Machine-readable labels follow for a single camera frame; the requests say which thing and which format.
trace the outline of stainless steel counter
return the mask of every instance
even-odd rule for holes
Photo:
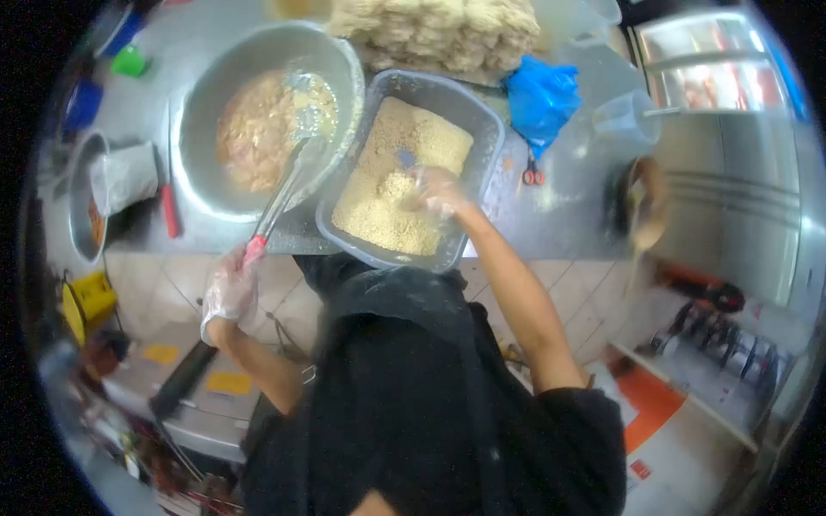
[[[271,21],[259,0],[199,0],[182,6],[161,6],[134,43],[151,58],[140,78],[104,71],[99,77],[104,98],[94,127],[114,140],[155,143],[161,161],[168,156],[167,102],[173,112],[210,62],[237,40]],[[635,88],[644,88],[643,75],[607,47],[563,49],[541,56],[549,63],[575,64],[582,107],[539,162],[546,183],[527,187],[520,175],[525,168],[525,143],[515,133],[508,138],[504,159],[486,194],[484,210],[524,258],[618,258],[629,254],[625,242],[606,231],[603,190],[606,178],[627,167],[634,157],[650,149],[614,148],[595,139],[591,109]],[[477,94],[502,111],[501,92]],[[124,229],[110,249],[151,253],[222,253],[247,239],[254,224],[218,220],[203,213],[182,188],[182,171],[173,166],[173,188],[178,202],[182,234],[167,236],[158,199],[132,206],[125,213]],[[333,253],[315,224],[315,199],[309,198],[286,213],[269,240],[270,253]],[[45,213],[46,224],[65,224],[57,202]],[[468,246],[465,256],[475,256]]]

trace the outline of blue plastic bag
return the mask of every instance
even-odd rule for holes
[[[511,124],[528,140],[537,160],[582,104],[575,75],[576,66],[549,66],[524,55],[507,79]]]

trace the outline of yellow bucket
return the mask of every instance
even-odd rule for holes
[[[103,271],[63,284],[63,312],[81,348],[86,337],[109,319],[116,303],[117,294]]]

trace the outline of red scissors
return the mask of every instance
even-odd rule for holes
[[[536,168],[536,160],[534,159],[534,151],[528,150],[528,167],[522,173],[522,181],[525,182],[526,185],[532,184],[544,184],[545,183],[545,174],[541,173]]]

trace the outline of plastic glove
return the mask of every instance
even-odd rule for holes
[[[447,168],[413,167],[417,194],[406,202],[408,209],[418,209],[449,219],[458,210],[472,202],[464,194],[459,177]]]
[[[207,333],[207,323],[214,317],[238,322],[258,304],[258,268],[266,254],[261,246],[235,246],[221,258],[206,280],[201,319],[201,340],[215,346]]]

